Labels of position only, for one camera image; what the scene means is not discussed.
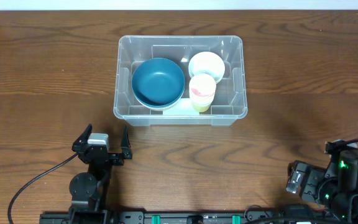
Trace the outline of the white small bowl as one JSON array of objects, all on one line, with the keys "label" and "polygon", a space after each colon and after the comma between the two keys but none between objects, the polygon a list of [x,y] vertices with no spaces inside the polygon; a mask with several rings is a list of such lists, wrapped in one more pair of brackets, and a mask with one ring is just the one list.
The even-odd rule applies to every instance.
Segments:
[{"label": "white small bowl", "polygon": [[188,65],[190,77],[202,73],[212,76],[216,83],[219,83],[225,73],[225,64],[223,59],[212,52],[200,52],[194,55]]}]

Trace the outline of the cream white cup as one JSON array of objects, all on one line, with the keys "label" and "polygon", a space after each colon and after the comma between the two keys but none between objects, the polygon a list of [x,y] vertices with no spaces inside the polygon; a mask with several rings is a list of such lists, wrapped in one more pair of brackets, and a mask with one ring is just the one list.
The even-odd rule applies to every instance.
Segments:
[{"label": "cream white cup", "polygon": [[197,105],[208,105],[213,102],[214,95],[210,95],[210,96],[191,95],[190,100],[192,103],[197,104]]}]

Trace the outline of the blue bowl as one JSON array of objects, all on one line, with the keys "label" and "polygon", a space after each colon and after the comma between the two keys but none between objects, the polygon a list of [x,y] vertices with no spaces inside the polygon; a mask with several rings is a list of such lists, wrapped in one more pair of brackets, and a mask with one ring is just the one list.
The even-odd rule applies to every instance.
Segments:
[{"label": "blue bowl", "polygon": [[167,58],[152,58],[141,63],[132,75],[132,90],[184,90],[182,69]]},{"label": "blue bowl", "polygon": [[137,90],[136,100],[143,106],[156,111],[163,111],[175,106],[182,98],[184,90]]}]

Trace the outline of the cream bowl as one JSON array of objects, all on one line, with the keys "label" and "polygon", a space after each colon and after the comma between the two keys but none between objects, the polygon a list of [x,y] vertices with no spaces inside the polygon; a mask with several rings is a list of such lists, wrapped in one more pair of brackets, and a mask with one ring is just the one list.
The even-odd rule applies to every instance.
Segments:
[{"label": "cream bowl", "polygon": [[169,110],[170,108],[173,108],[175,105],[177,105],[179,102],[181,101],[181,98],[173,101],[167,105],[162,105],[162,106],[152,106],[152,105],[148,105],[148,104],[144,104],[144,106],[150,110],[154,110],[154,111],[165,111],[165,110]]}]

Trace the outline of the pink cup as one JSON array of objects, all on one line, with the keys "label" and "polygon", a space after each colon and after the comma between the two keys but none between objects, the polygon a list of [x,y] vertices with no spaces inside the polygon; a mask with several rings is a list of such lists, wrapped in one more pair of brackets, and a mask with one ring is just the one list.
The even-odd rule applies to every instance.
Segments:
[{"label": "pink cup", "polygon": [[189,82],[189,92],[191,97],[206,98],[215,94],[216,82],[211,75],[202,73],[195,75]]}]

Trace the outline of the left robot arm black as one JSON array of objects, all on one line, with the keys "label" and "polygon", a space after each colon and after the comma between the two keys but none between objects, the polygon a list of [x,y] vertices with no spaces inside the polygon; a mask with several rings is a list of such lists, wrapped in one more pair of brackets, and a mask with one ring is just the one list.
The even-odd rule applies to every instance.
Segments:
[{"label": "left robot arm black", "polygon": [[72,151],[88,165],[88,171],[75,175],[70,182],[71,206],[68,223],[116,223],[114,212],[105,208],[106,195],[112,167],[122,166],[126,159],[132,159],[127,128],[123,131],[121,152],[109,152],[109,136],[93,133],[92,125],[88,125],[73,142]]}]

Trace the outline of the yellow cup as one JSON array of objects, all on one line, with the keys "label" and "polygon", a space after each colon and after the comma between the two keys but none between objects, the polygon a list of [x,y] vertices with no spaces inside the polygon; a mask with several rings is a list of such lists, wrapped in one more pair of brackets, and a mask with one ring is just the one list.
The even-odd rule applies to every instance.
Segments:
[{"label": "yellow cup", "polygon": [[192,104],[192,107],[194,108],[194,110],[199,113],[203,113],[203,112],[207,111],[209,109],[209,107],[211,106],[211,103],[199,104],[199,103],[191,102],[191,104]]}]

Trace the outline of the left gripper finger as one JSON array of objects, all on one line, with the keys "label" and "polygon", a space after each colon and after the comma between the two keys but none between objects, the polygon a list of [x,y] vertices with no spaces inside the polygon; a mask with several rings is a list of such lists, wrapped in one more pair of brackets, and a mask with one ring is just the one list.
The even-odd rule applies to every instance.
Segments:
[{"label": "left gripper finger", "polygon": [[123,136],[122,136],[122,140],[121,140],[121,151],[122,151],[124,159],[132,159],[133,153],[132,153],[131,144],[129,141],[127,126],[125,126],[124,131],[123,131]]},{"label": "left gripper finger", "polygon": [[71,150],[73,152],[85,152],[88,146],[88,139],[92,133],[92,124],[87,125],[86,129],[80,136],[73,142]]}]

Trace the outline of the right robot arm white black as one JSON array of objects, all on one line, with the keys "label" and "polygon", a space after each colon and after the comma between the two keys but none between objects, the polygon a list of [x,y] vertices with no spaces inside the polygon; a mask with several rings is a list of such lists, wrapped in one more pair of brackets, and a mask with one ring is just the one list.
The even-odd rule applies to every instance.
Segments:
[{"label": "right robot arm white black", "polygon": [[327,168],[290,163],[286,190],[325,206],[345,222],[358,223],[358,149],[333,154]]}]

